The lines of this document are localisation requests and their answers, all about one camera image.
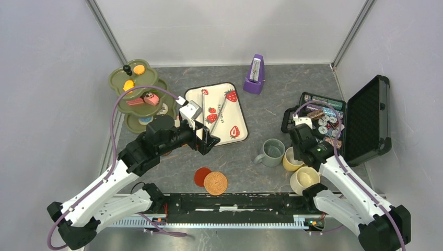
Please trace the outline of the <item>yellow ceramic mug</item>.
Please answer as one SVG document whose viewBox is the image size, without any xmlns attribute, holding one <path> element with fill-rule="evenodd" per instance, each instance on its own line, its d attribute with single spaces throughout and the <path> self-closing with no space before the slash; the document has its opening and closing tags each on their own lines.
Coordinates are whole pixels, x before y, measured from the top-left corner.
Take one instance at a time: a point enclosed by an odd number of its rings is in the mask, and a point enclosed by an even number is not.
<svg viewBox="0 0 443 251">
<path fill-rule="evenodd" d="M 289 172 L 295 172 L 305 165 L 303 161 L 295 159 L 293 147 L 289 147 L 286 150 L 282 159 L 282 164 L 283 167 Z"/>
</svg>

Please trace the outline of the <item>strawberry print serving tray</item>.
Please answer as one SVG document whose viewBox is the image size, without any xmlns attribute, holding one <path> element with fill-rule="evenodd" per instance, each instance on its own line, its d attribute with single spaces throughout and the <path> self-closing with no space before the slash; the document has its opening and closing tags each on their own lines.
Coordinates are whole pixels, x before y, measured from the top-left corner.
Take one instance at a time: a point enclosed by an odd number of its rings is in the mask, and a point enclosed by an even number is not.
<svg viewBox="0 0 443 251">
<path fill-rule="evenodd" d="M 245 141 L 249 135 L 247 124 L 243 115 L 239 95 L 236 87 L 231 82 L 223 82 L 218 84 L 193 87 L 185 92 L 185 99 L 188 101 L 193 100 L 200 107 L 201 103 L 201 90 L 207 89 L 208 95 L 205 96 L 205 115 L 207 120 L 214 121 L 215 115 L 209 115 L 221 111 L 221 115 L 218 118 L 217 125 L 212 132 L 212 135 L 220 138 L 220 142 L 217 146 L 229 145 L 238 142 Z M 203 124 L 204 119 L 202 113 L 196 119 Z M 214 123 L 205 122 L 206 127 L 212 127 Z"/>
</svg>

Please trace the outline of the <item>cream ceramic mug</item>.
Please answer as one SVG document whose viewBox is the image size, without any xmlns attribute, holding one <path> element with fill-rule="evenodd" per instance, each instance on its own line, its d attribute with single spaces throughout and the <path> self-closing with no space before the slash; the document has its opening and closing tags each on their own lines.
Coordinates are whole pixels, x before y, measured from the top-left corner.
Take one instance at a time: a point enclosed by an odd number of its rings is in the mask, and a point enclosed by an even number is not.
<svg viewBox="0 0 443 251">
<path fill-rule="evenodd" d="M 320 174 L 314 168 L 301 167 L 292 174 L 290 186 L 297 195 L 302 195 L 305 189 L 320 183 L 320 180 Z"/>
</svg>

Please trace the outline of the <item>grey ceramic mug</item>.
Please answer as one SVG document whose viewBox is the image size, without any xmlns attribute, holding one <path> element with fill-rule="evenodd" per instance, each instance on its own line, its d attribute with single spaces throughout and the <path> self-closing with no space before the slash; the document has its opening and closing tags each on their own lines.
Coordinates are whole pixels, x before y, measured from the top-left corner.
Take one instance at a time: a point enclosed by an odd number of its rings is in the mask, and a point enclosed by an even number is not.
<svg viewBox="0 0 443 251">
<path fill-rule="evenodd" d="M 267 167 L 278 166 L 282 162 L 285 152 L 286 147 L 282 141 L 268 139 L 263 143 L 260 154 L 254 158 L 253 163 L 262 163 Z"/>
</svg>

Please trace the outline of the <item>red round coaster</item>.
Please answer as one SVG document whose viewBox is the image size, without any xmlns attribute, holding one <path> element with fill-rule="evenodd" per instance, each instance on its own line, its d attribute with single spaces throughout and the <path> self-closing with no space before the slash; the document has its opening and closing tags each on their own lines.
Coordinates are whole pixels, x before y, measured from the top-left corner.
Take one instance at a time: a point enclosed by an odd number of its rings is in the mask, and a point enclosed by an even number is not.
<svg viewBox="0 0 443 251">
<path fill-rule="evenodd" d="M 212 171 L 207 167 L 201 167 L 199 168 L 195 174 L 194 174 L 194 183 L 198 187 L 204 187 L 204 180 L 208 174 L 210 174 Z"/>
</svg>

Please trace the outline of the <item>white chocolate drizzle donut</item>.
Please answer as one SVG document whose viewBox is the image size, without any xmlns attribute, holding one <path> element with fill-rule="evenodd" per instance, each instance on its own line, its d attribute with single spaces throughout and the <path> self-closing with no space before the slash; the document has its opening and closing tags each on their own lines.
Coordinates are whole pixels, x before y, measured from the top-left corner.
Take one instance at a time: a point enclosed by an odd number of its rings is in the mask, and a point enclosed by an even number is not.
<svg viewBox="0 0 443 251">
<path fill-rule="evenodd" d="M 168 112 L 169 106 L 166 103 L 163 103 L 161 109 L 155 114 L 155 116 L 167 115 Z"/>
</svg>

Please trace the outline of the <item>woven round coaster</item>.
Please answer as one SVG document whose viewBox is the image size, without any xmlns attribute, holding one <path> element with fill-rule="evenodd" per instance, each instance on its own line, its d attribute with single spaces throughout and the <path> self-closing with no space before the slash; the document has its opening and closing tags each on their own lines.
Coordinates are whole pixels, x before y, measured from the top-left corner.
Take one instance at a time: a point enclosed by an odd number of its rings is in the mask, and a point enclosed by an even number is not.
<svg viewBox="0 0 443 251">
<path fill-rule="evenodd" d="M 204 179 L 204 188 L 213 196 L 223 194 L 228 187 L 227 177 L 221 172 L 211 172 Z"/>
</svg>

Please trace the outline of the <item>blue frosted donut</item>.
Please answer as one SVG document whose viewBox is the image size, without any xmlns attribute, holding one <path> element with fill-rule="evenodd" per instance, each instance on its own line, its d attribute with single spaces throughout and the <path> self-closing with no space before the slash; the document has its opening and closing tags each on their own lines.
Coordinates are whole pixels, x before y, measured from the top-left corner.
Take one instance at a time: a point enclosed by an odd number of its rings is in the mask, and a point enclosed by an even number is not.
<svg viewBox="0 0 443 251">
<path fill-rule="evenodd" d="M 141 125 L 145 126 L 153 121 L 153 117 L 140 117 L 138 121 Z"/>
</svg>

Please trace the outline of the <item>pink cake slice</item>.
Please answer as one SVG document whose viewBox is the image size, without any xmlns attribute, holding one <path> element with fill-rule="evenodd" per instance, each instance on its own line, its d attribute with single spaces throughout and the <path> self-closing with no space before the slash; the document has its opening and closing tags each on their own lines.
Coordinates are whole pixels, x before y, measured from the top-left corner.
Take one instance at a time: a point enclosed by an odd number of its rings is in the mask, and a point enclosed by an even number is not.
<svg viewBox="0 0 443 251">
<path fill-rule="evenodd" d="M 126 103 L 127 103 L 128 106 L 137 106 L 137 105 L 142 105 L 145 102 L 144 102 L 144 100 L 142 98 L 136 98 L 136 99 L 133 99 L 133 100 L 128 100 L 128 101 L 126 101 Z"/>
</svg>

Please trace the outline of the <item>round orange biscuit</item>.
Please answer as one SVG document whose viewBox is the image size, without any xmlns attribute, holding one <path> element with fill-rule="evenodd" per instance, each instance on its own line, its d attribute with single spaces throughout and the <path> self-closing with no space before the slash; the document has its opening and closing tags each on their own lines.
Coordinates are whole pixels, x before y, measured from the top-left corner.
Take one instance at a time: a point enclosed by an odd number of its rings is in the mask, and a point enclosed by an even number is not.
<svg viewBox="0 0 443 251">
<path fill-rule="evenodd" d="M 133 72 L 136 75 L 142 75 L 143 73 L 145 73 L 146 71 L 146 67 L 142 64 L 136 65 L 135 67 L 133 67 Z"/>
</svg>

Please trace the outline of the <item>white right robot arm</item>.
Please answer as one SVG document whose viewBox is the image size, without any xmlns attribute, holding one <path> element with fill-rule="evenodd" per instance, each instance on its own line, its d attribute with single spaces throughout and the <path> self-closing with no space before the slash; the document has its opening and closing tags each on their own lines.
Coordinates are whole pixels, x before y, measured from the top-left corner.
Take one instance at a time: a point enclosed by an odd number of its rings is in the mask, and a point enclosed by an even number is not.
<svg viewBox="0 0 443 251">
<path fill-rule="evenodd" d="M 323 184 L 309 185 L 301 195 L 302 208 L 318 210 L 351 230 L 364 250 L 405 250 L 411 241 L 411 214 L 393 206 L 365 184 L 339 155 L 336 145 L 319 143 L 306 124 L 289 130 L 296 159 L 329 180 L 344 196 L 340 199 Z"/>
</svg>

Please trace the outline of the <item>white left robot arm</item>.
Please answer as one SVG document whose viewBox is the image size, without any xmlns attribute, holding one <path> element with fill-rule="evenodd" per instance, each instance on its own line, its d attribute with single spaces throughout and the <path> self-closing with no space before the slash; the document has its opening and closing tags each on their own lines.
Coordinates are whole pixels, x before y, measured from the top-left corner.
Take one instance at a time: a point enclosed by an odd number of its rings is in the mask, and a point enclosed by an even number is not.
<svg viewBox="0 0 443 251">
<path fill-rule="evenodd" d="M 117 155 L 114 164 L 78 195 L 64 203 L 52 202 L 47 211 L 65 245 L 77 250 L 90 243 L 104 228 L 132 214 L 160 212 L 165 196 L 155 184 L 118 201 L 109 200 L 122 188 L 143 176 L 160 163 L 160 157 L 183 145 L 202 155 L 207 154 L 220 138 L 204 124 L 175 121 L 168 115 L 155 116 L 146 130 Z"/>
</svg>

